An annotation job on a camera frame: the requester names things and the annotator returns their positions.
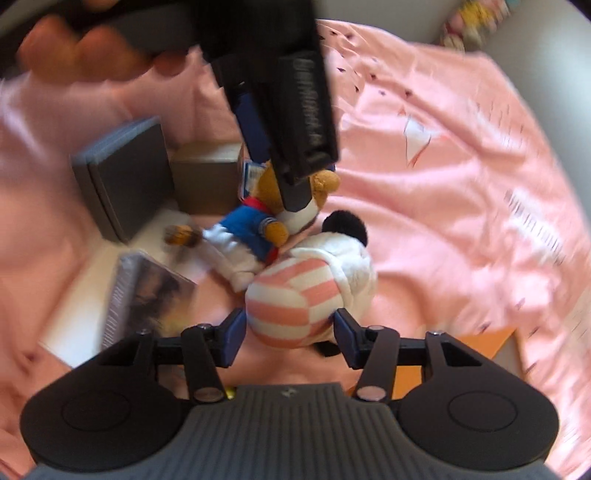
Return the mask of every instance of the bear ear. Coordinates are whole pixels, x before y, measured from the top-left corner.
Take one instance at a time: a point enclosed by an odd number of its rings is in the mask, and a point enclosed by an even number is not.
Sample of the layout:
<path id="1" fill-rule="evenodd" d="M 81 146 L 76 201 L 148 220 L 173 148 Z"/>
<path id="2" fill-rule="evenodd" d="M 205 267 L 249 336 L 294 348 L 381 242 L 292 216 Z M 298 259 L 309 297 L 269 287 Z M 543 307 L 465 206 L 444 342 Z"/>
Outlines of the bear ear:
<path id="1" fill-rule="evenodd" d="M 322 222 L 323 232 L 342 233 L 356 238 L 364 247 L 368 246 L 368 231 L 357 215 L 348 210 L 337 210 Z"/>
<path id="2" fill-rule="evenodd" d="M 322 170 L 312 175 L 312 189 L 315 192 L 334 193 L 340 187 L 340 177 L 333 171 Z"/>

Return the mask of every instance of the barcode label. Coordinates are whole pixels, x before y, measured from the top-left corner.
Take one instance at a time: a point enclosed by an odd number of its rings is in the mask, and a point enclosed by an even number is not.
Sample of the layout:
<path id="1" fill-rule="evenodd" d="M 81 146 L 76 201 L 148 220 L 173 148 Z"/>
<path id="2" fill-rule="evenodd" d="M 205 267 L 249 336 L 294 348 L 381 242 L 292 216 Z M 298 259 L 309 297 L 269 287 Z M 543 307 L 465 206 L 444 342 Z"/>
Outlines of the barcode label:
<path id="1" fill-rule="evenodd" d="M 249 160 L 245 160 L 242 167 L 242 184 L 240 189 L 240 199 L 244 200 L 250 195 L 256 183 L 265 171 L 264 165 L 259 165 Z"/>

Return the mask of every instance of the brown cardboard box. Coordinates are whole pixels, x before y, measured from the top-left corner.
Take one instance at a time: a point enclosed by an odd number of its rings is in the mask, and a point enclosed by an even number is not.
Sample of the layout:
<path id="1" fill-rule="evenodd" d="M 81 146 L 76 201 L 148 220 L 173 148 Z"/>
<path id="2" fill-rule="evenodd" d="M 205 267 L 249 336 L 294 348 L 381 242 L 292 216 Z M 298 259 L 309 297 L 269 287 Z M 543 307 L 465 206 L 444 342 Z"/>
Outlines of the brown cardboard box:
<path id="1" fill-rule="evenodd" d="M 170 160 L 179 209 L 190 215 L 226 215 L 239 205 L 241 143 L 193 142 Z"/>
<path id="2" fill-rule="evenodd" d="M 480 335 L 457 338 L 481 355 L 492 359 L 512 374 L 524 379 L 521 358 L 514 328 L 505 328 Z M 403 398 L 421 384 L 421 367 L 398 367 L 394 381 L 393 398 Z"/>

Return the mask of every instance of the bed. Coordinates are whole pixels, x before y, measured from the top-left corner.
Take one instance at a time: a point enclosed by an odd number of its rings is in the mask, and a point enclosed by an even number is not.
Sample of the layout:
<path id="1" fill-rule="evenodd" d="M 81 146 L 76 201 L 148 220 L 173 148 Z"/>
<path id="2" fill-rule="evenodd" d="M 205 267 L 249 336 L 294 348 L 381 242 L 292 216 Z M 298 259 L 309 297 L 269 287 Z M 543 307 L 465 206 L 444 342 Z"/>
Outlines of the bed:
<path id="1" fill-rule="evenodd" d="M 379 274 L 366 325 L 404 336 L 517 328 L 527 380 L 561 419 L 548 465 L 569 480 L 591 465 L 591 241 L 583 209 L 530 108 L 486 55 L 409 44 L 373 27 L 320 25 L 341 147 L 342 186 L 323 216 L 364 219 Z M 97 232 L 68 154 L 122 122 L 159 115 L 171 148 L 237 140 L 199 51 L 172 80 L 67 91 L 22 77 L 0 86 L 0 471 L 32 465 L 18 412 L 68 370 L 38 342 L 92 260 Z M 196 322 L 236 299 L 206 271 Z M 356 378 L 340 357 L 272 351 L 251 335 L 227 384 Z"/>

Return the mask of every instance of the printed pattern on blanket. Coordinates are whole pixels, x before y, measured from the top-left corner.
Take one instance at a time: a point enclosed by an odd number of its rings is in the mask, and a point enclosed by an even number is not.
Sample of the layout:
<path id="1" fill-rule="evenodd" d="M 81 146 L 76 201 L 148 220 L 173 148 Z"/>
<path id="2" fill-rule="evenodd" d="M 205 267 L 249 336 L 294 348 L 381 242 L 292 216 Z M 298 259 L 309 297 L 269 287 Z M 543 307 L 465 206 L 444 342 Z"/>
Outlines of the printed pattern on blanket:
<path id="1" fill-rule="evenodd" d="M 320 33 L 342 185 L 318 222 L 350 209 L 367 224 L 379 281 L 360 321 L 403 336 L 516 326 L 528 380 L 560 413 L 548 464 L 578 478 L 591 462 L 591 242 L 531 112 L 485 56 L 341 22 L 322 22 Z M 171 145 L 238 136 L 198 52 L 172 80 L 150 73 L 128 85 L 60 90 L 25 78 L 1 87 L 0 221 L 10 234 L 2 235 L 0 304 L 10 321 L 0 336 L 0 403 L 13 402 L 32 375 L 27 355 L 95 234 L 67 155 L 153 114 Z M 213 275 L 200 279 L 198 295 L 196 323 L 219 323 L 236 302 Z M 252 334 L 220 374 L 229 385 L 347 388 L 359 375 L 341 357 L 273 350 Z M 0 469 L 24 473 L 14 414 L 0 411 Z"/>

